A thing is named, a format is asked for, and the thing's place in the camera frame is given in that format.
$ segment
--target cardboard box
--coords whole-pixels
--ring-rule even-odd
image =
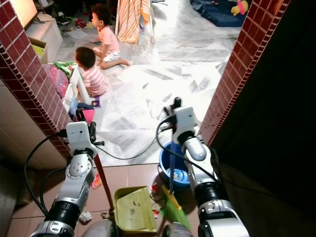
[[[39,59],[42,63],[47,63],[47,44],[46,44],[46,42],[40,41],[40,40],[32,38],[32,37],[29,37],[29,40],[30,40],[31,44],[36,45],[36,46],[44,49],[43,54],[38,55],[38,56],[39,56]]]

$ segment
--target white shorts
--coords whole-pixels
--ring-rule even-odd
[[[94,47],[93,50],[99,53],[102,53],[102,49],[100,47]],[[107,56],[104,57],[103,61],[111,62],[111,61],[116,61],[119,58],[120,58],[119,52],[108,52]]]

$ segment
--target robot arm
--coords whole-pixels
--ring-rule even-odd
[[[199,165],[216,179],[211,165],[212,155],[209,148],[195,136],[194,127],[197,119],[192,107],[170,106],[175,116],[172,124],[173,142],[182,147],[185,158]],[[203,171],[186,162],[190,178],[191,190],[198,205],[199,237],[249,237],[248,231],[234,211],[228,196],[217,180],[212,179]],[[179,231],[179,224],[173,223],[169,228],[169,237],[188,236]]]
[[[31,237],[73,237],[78,218],[87,201],[89,188],[94,179],[92,160],[97,155],[95,123],[88,127],[85,121],[66,126],[71,163],[66,169],[66,179],[48,212]]]

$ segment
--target dark wall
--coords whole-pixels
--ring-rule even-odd
[[[311,1],[289,5],[211,145],[221,162],[308,215],[316,215],[313,8]]]

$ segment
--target blue mattress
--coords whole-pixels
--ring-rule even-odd
[[[241,27],[246,14],[233,16],[231,9],[236,6],[235,2],[228,0],[215,0],[218,5],[211,3],[211,0],[190,0],[195,11],[218,27]]]

